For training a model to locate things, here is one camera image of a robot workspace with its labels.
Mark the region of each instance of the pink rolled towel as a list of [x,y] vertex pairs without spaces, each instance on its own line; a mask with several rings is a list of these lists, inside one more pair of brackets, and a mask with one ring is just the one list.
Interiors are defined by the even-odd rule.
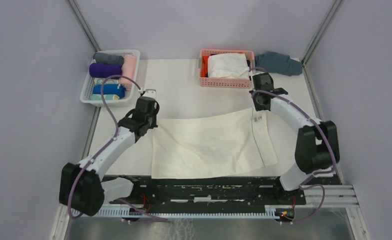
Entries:
[[[122,65],[122,74],[130,79],[134,80],[135,66],[137,65],[137,58],[131,54],[126,54],[124,56],[124,64]],[[121,77],[119,83],[124,86],[127,90],[131,90],[132,82],[128,81],[126,78]]]

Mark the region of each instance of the orange cloth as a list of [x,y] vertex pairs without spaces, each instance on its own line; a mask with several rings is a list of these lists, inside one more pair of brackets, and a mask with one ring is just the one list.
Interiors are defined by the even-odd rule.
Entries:
[[208,77],[208,58],[209,56],[203,56],[202,57],[202,78]]

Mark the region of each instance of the purple rolled towel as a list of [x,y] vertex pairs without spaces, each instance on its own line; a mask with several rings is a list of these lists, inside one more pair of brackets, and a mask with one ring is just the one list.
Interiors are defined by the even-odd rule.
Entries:
[[92,63],[90,65],[90,75],[94,78],[107,78],[112,75],[122,75],[122,66]]

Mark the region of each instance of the white plastic basket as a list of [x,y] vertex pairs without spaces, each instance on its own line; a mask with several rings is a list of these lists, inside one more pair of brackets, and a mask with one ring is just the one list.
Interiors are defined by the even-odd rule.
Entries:
[[[137,71],[138,71],[138,64],[140,63],[140,51],[134,49],[121,49],[121,50],[106,50],[106,51],[99,51],[99,53],[111,54],[111,55],[121,55],[125,56],[127,54],[131,54],[135,58],[137,58],[137,63],[135,65],[135,72],[133,80],[137,78]],[[91,100],[91,95],[93,94],[94,88],[94,78],[90,76],[90,72],[87,71],[87,76],[85,77],[84,85],[82,86],[81,95],[79,100],[86,104],[92,104],[94,106],[103,107],[103,102],[101,100]],[[136,86],[132,85],[131,90],[127,90],[125,92],[125,97],[119,100],[106,100],[106,103],[110,107],[122,107],[128,104],[128,101],[132,98],[133,92]]]

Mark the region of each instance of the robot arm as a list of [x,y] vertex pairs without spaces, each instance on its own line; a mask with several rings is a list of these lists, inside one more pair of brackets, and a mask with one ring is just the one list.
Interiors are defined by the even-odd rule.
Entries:
[[104,203],[131,194],[133,183],[126,178],[102,182],[109,167],[118,157],[138,139],[147,133],[148,129],[156,128],[156,116],[159,105],[156,102],[156,91],[149,89],[137,99],[135,109],[131,110],[118,122],[118,135],[110,136],[96,152],[96,157],[89,155],[78,164],[68,163],[62,169],[59,202],[67,205],[73,182],[78,173],[91,161],[87,169],[78,180],[72,196],[71,207],[89,216],[95,215]]
[[[330,153],[314,124],[306,119],[295,106],[291,97],[282,88],[274,88],[274,82],[268,73],[252,76],[254,90],[253,103],[257,111],[269,110],[281,117],[297,134],[295,163],[282,176],[279,177],[279,188],[283,191],[292,191],[299,188],[315,171],[327,169],[332,166]],[[332,121],[309,117],[319,125],[327,137],[336,162],[339,161],[336,125]]]

